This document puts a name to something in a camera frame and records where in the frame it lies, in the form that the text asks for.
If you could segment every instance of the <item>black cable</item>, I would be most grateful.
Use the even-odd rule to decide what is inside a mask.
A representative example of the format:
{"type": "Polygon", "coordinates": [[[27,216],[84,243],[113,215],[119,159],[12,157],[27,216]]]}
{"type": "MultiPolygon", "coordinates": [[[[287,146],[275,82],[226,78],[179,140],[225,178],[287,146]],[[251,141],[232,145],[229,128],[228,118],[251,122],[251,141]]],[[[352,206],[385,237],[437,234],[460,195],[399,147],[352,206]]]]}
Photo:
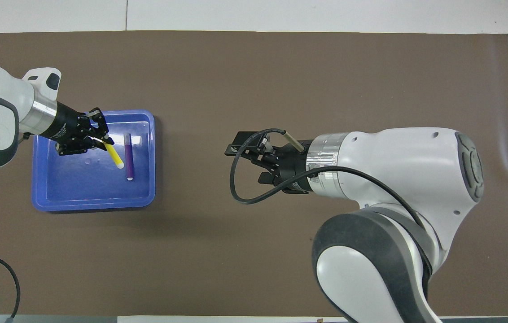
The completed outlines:
{"type": "Polygon", "coordinates": [[[2,260],[1,258],[0,258],[0,264],[2,264],[10,272],[10,275],[13,277],[13,280],[14,280],[14,286],[17,289],[17,300],[14,303],[13,313],[10,315],[10,317],[12,319],[14,319],[14,316],[17,315],[18,304],[21,300],[21,287],[18,284],[17,275],[14,273],[14,270],[11,268],[11,266],[9,266],[9,264],[4,262],[4,260],[2,260]]]}
{"type": "Polygon", "coordinates": [[[244,153],[244,151],[246,150],[246,146],[248,146],[250,141],[254,140],[254,138],[259,137],[260,135],[265,135],[267,133],[280,133],[281,135],[284,135],[285,131],[281,130],[281,129],[277,129],[277,128],[271,128],[271,129],[265,129],[265,130],[262,130],[262,131],[258,131],[255,134],[253,134],[250,137],[248,137],[248,139],[246,139],[246,141],[244,141],[242,146],[240,146],[240,148],[238,149],[238,152],[236,153],[236,156],[234,156],[234,160],[232,161],[232,167],[230,169],[230,192],[232,193],[232,197],[236,201],[238,201],[238,202],[240,202],[242,204],[255,204],[255,203],[258,203],[260,201],[266,200],[270,196],[273,196],[277,192],[280,192],[284,188],[287,188],[290,184],[292,184],[293,182],[296,182],[297,180],[299,180],[301,178],[312,176],[312,175],[315,175],[315,174],[318,174],[318,173],[321,173],[321,172],[330,172],[330,171],[346,172],[346,173],[349,173],[349,174],[354,174],[356,176],[360,176],[361,178],[364,178],[366,180],[369,180],[370,182],[374,183],[375,185],[377,185],[382,190],[385,190],[385,192],[387,192],[388,194],[390,194],[390,196],[395,198],[406,209],[406,211],[412,216],[412,219],[414,219],[414,221],[422,229],[425,229],[424,223],[422,223],[422,220],[418,216],[417,212],[398,193],[396,193],[394,190],[389,188],[389,186],[387,186],[386,184],[384,184],[383,182],[381,182],[377,178],[375,178],[375,177],[373,177],[373,176],[371,176],[369,174],[366,174],[365,172],[356,170],[354,168],[349,168],[349,167],[324,166],[324,167],[313,168],[313,169],[311,169],[309,171],[305,171],[305,172],[300,173],[300,174],[298,174],[298,175],[296,175],[296,176],[294,176],[292,178],[289,178],[289,179],[285,180],[284,182],[281,182],[276,187],[272,188],[268,192],[265,192],[265,193],[263,193],[263,194],[261,194],[261,195],[259,195],[257,197],[248,198],[248,199],[241,198],[240,196],[238,196],[238,194],[236,192],[236,186],[234,185],[234,173],[236,172],[236,166],[238,164],[238,160],[240,160],[240,156],[242,155],[242,153],[244,153]]]}

